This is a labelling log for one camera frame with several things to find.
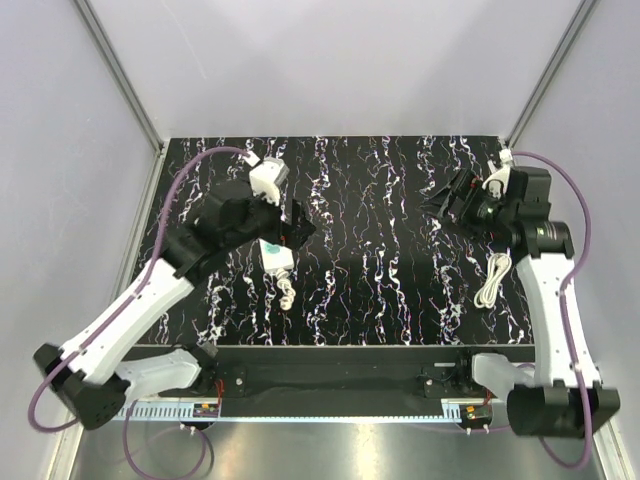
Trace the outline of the white multicolour power strip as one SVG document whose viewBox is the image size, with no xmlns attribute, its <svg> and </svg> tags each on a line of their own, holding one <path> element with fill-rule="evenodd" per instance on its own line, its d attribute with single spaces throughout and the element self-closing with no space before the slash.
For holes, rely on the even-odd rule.
<svg viewBox="0 0 640 480">
<path fill-rule="evenodd" d="M 279 270 L 292 270 L 294 268 L 294 257 L 291 249 L 278 245 L 281 247 L 281 251 L 278 254 L 270 255 L 265 251 L 266 243 L 269 242 L 262 239 L 259 240 L 262 267 L 266 273 L 275 274 Z"/>
</svg>

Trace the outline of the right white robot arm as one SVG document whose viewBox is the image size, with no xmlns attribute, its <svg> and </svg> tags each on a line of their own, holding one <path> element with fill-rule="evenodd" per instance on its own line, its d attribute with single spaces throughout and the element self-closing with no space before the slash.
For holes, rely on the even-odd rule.
<svg viewBox="0 0 640 480">
<path fill-rule="evenodd" d="M 566 223 L 551 219 L 551 175 L 542 168 L 507 167 L 481 179 L 458 170 L 426 202 L 444 227 L 509 254 L 522 284 L 534 336 L 534 368 L 498 353 L 470 353 L 454 371 L 466 396 L 488 389 L 506 404 L 519 436 L 582 439 L 620 409 L 615 388 L 603 385 L 582 329 L 572 280 L 575 250 Z"/>
</svg>

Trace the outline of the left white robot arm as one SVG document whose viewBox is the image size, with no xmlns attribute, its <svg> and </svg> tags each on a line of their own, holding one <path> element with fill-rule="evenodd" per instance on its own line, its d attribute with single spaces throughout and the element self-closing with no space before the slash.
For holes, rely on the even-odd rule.
<svg viewBox="0 0 640 480">
<path fill-rule="evenodd" d="M 301 248 L 316 228 L 298 201 L 291 219 L 244 181 L 215 187 L 192 208 L 177 229 L 160 236 L 161 250 L 89 327 L 62 346 L 45 343 L 33 355 L 48 388 L 95 430 L 126 404 L 181 390 L 203 396 L 215 389 L 217 362 L 212 346 L 184 345 L 142 360 L 127 353 L 174 305 L 189 296 L 229 254 L 256 240 L 291 250 Z"/>
</svg>

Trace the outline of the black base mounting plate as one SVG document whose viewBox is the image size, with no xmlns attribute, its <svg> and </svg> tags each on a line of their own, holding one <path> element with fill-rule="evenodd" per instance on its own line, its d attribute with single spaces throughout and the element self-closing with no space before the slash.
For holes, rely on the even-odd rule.
<svg viewBox="0 0 640 480">
<path fill-rule="evenodd" d="M 440 381 L 466 353 L 499 353 L 531 362 L 531 345 L 488 346 L 222 346 L 216 376 L 222 401 L 258 405 L 319 403 L 416 411 L 427 402 L 456 398 Z"/>
</svg>

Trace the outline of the right aluminium frame post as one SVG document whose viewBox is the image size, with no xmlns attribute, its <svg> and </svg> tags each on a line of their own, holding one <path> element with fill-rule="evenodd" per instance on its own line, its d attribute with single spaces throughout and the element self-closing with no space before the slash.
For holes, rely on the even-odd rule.
<svg viewBox="0 0 640 480">
<path fill-rule="evenodd" d="M 517 145 L 599 4 L 598 0 L 581 0 L 579 2 L 513 128 L 504 138 L 506 147 L 514 148 Z"/>
</svg>

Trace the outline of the aluminium frame post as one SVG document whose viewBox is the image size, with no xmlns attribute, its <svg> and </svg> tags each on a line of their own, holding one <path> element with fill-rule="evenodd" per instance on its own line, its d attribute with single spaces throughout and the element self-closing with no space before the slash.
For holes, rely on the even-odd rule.
<svg viewBox="0 0 640 480">
<path fill-rule="evenodd" d="M 92 3 L 88 0 L 72 0 L 71 3 L 87 29 L 99 55 L 104 61 L 117 89 L 122 95 L 145 139 L 154 153 L 158 154 L 163 148 L 164 140 L 159 135 L 143 106 Z"/>
<path fill-rule="evenodd" d="M 599 4 L 598 0 L 581 0 L 579 2 L 513 128 L 504 138 L 506 147 L 514 148 L 517 145 Z"/>
</svg>

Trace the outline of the left aluminium frame post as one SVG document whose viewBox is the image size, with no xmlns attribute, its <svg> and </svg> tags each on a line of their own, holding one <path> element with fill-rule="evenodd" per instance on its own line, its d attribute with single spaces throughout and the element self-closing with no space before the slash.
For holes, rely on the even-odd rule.
<svg viewBox="0 0 640 480">
<path fill-rule="evenodd" d="M 104 61 L 117 89 L 122 95 L 145 139 L 154 153 L 158 154 L 163 148 L 164 140 L 159 135 L 143 106 L 92 3 L 88 0 L 72 0 L 71 3 L 87 29 L 99 55 Z"/>
</svg>

